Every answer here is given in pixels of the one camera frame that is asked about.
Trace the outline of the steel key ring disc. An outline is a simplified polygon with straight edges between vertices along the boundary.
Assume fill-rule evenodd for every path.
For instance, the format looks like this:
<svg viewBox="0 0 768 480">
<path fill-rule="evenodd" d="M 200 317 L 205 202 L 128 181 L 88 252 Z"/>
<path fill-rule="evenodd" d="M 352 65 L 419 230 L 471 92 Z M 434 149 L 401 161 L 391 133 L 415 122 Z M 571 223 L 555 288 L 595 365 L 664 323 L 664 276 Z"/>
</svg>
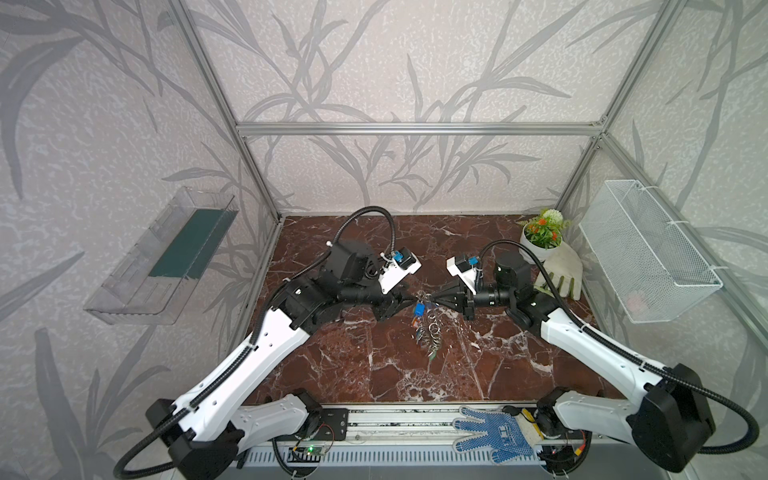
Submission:
<svg viewBox="0 0 768 480">
<path fill-rule="evenodd" d="M 428 363 L 437 357 L 442 345 L 442 323 L 440 306 L 425 292 L 417 294 L 411 326 L 415 329 L 413 338 L 426 352 Z"/>
</svg>

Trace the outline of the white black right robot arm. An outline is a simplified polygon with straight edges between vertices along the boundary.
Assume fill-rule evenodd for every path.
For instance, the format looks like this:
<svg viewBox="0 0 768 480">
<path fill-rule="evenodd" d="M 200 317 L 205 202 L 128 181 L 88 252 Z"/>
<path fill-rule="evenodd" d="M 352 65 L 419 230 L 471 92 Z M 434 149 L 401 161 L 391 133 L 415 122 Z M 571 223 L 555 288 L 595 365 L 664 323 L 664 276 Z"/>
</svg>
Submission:
<svg viewBox="0 0 768 480">
<path fill-rule="evenodd" d="M 555 436 L 587 431 L 637 447 L 656 466 L 680 473 L 693 457 L 727 455 L 759 438 L 754 416 L 702 385 L 699 375 L 678 364 L 668 367 L 634 352 L 576 316 L 552 286 L 537 289 L 531 268 L 542 263 L 512 240 L 496 259 L 495 280 L 483 279 L 483 255 L 451 257 L 453 285 L 433 302 L 474 319 L 481 308 L 502 307 L 522 330 L 570 354 L 608 381 L 622 399 L 588 396 L 557 387 L 539 400 L 535 420 Z"/>
</svg>

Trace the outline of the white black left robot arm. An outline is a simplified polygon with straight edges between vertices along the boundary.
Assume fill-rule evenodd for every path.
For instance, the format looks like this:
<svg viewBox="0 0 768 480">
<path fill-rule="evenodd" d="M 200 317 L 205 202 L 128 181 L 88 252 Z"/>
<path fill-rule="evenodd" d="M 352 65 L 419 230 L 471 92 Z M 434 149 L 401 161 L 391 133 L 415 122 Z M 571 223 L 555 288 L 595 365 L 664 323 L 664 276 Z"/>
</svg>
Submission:
<svg viewBox="0 0 768 480">
<path fill-rule="evenodd" d="M 339 321 L 344 309 L 367 306 L 383 321 L 415 303 L 403 281 L 421 263 L 409 249 L 397 248 L 390 212 L 362 207 L 342 226 L 372 213 L 389 225 L 385 251 L 375 255 L 369 245 L 336 234 L 320 257 L 273 291 L 253 331 L 207 377 L 177 399 L 150 406 L 146 416 L 153 430 L 116 462 L 115 478 L 176 470 L 186 479 L 215 479 L 253 446 L 314 432 L 322 408 L 304 391 L 256 407 L 244 402 L 287 356 Z"/>
</svg>

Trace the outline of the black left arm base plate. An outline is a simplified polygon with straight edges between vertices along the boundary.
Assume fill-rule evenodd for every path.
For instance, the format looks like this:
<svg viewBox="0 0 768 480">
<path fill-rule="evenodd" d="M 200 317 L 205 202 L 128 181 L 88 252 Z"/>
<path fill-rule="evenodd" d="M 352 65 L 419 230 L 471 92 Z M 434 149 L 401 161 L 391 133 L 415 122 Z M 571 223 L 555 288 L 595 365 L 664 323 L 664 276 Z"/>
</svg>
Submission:
<svg viewBox="0 0 768 480">
<path fill-rule="evenodd" d="M 297 436 L 314 441 L 346 439 L 350 411 L 347 408 L 323 408 L 311 412 Z"/>
</svg>

